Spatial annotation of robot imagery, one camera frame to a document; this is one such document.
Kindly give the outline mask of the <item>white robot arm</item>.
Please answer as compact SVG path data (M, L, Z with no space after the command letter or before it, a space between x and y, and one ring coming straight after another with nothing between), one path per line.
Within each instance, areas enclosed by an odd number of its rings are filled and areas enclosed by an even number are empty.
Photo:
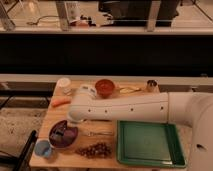
M187 171L213 171L213 93L166 92L115 99L77 93L68 118L182 124L192 128Z

